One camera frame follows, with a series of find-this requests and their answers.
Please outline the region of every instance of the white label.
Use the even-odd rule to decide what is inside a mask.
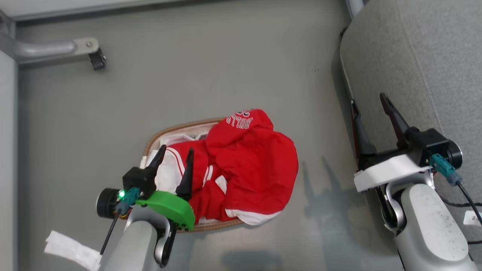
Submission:
[[[482,226],[474,211],[465,212],[464,225]]]
[[[89,271],[99,270],[102,255],[98,251],[54,230],[50,233],[46,242],[45,253],[75,261]]]

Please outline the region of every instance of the green 3d-printed part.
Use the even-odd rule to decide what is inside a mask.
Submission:
[[[181,229],[192,230],[196,217],[189,202],[165,191],[155,191],[147,200],[135,204],[147,205],[155,212],[177,223]]]

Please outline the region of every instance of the basket rim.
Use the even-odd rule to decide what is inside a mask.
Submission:
[[[150,153],[150,149],[152,145],[156,142],[156,140],[161,137],[163,134],[173,132],[176,130],[184,129],[184,128],[189,128],[191,126],[197,126],[197,125],[203,125],[203,124],[210,124],[210,123],[219,123],[222,121],[224,118],[212,118],[212,119],[205,119],[205,120],[200,120],[200,121],[195,121],[195,122],[187,122],[184,124],[172,126],[163,130],[160,130],[157,132],[151,139],[148,141],[146,144],[146,147],[144,148],[144,153],[143,156],[148,156]],[[220,229],[225,229],[233,226],[237,226],[240,224],[244,224],[239,219],[231,220],[231,221],[226,221],[226,222],[219,222],[219,223],[209,223],[206,225],[194,225],[194,229],[188,232],[200,232],[200,231],[211,231],[211,230],[220,230]]]

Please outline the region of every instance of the gray fabric seat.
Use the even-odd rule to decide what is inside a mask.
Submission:
[[[463,184],[482,202],[482,1],[371,0],[345,32],[340,54],[377,150],[396,148],[378,98],[385,92],[409,125],[433,127],[461,147]],[[467,202],[441,176],[435,181],[440,195]],[[469,208],[449,210],[467,240],[482,240],[482,227],[463,225]],[[482,262],[482,245],[470,253]]]

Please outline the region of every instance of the black cable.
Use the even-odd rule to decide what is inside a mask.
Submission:
[[[479,220],[479,223],[482,225],[482,217],[481,214],[479,214],[479,211],[477,210],[477,207],[475,206],[474,201],[472,198],[469,196],[469,193],[467,193],[467,190],[465,190],[465,187],[462,185],[461,182],[457,181],[455,184],[460,188],[464,196],[467,198],[467,201],[469,202],[470,206],[472,206],[472,209],[474,209],[475,216],[477,216],[477,219]]]
[[[472,207],[472,209],[474,209],[475,216],[477,216],[477,219],[479,220],[479,223],[482,225],[481,214],[479,213],[479,210],[477,210],[477,207],[475,206],[475,203],[472,200],[472,198],[469,196],[469,193],[467,192],[467,190],[465,190],[465,187],[462,185],[461,182],[457,181],[455,184],[457,184],[457,186],[460,188],[460,190],[462,191],[464,196],[467,198],[470,206]],[[467,244],[482,244],[482,240],[480,240],[480,241],[468,241]]]
[[[448,201],[448,199],[442,197],[440,194],[439,194],[439,197],[443,202],[445,202],[445,204],[453,206],[453,207],[471,207],[470,203],[452,203],[452,202]],[[475,204],[475,206],[482,207],[482,203],[474,203],[474,204]]]
[[[100,255],[104,254],[104,250],[107,247],[107,243],[109,242],[110,235],[112,234],[112,231],[114,230],[114,226],[116,225],[117,219],[119,218],[119,212],[116,213],[116,216],[114,217],[114,220],[112,221],[112,224],[110,225],[109,232],[107,233],[107,237],[104,240],[104,245],[102,246],[102,249],[100,250]]]

